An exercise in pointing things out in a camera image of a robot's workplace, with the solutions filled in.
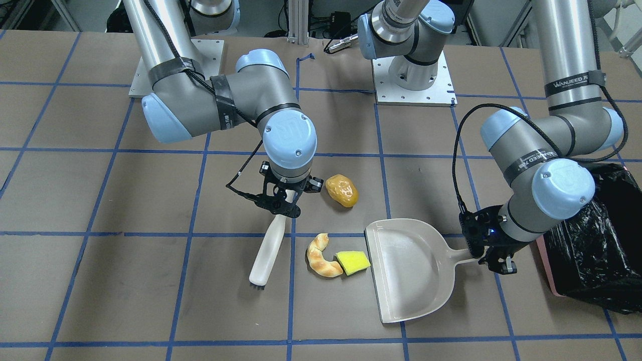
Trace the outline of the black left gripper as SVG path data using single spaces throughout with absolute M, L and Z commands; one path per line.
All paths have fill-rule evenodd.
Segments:
M 460 208 L 460 225 L 468 251 L 478 263 L 495 266 L 498 274 L 515 274 L 517 267 L 512 260 L 524 242 L 514 240 L 502 229 L 504 216 L 499 215 L 501 206 L 491 206 L 472 213 Z

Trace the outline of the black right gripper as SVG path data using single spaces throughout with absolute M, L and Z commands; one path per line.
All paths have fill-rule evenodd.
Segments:
M 323 179 L 309 174 L 298 182 L 286 183 L 271 171 L 270 163 L 267 161 L 262 163 L 259 173 L 264 176 L 263 192 L 254 195 L 255 205 L 274 215 L 283 215 L 291 219 L 300 216 L 301 209 L 296 203 L 302 193 L 318 194 L 324 185 Z

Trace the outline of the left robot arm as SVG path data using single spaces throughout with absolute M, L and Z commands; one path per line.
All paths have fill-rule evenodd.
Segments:
M 534 1 L 544 93 L 549 116 L 530 119 L 497 105 L 480 135 L 513 194 L 502 206 L 470 212 L 458 197 L 459 223 L 468 250 L 480 264 L 513 274 L 512 256 L 589 203 L 595 184 L 585 154 L 625 144 L 627 127 L 608 97 L 598 65 L 590 1 Z M 382 1 L 358 19 L 365 59 L 391 58 L 388 79 L 407 91 L 424 91 L 438 74 L 438 60 L 454 13 L 441 2 Z

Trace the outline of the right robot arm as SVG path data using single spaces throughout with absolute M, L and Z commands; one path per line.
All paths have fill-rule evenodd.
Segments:
M 229 130 L 246 122 L 260 133 L 268 156 L 260 194 L 237 194 L 275 215 L 296 219 L 303 193 L 321 191 L 311 176 L 318 144 L 281 59 L 256 49 L 239 57 L 231 75 L 209 75 L 177 1 L 125 1 L 151 84 L 141 104 L 147 125 L 163 143 Z

